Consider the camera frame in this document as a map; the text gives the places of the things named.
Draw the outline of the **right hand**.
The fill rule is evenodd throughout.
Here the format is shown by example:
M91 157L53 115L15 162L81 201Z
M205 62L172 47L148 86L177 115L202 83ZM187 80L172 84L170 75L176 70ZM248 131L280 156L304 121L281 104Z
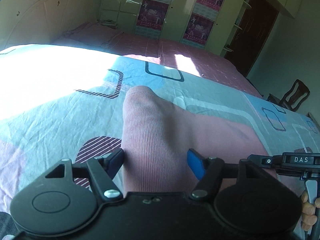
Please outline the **right hand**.
M314 204L309 202L309 195L306 191L303 191L301 195L302 200L302 229L309 231L312 226L316 224L318 218L315 215L316 209L319 209L319 198L315 200Z

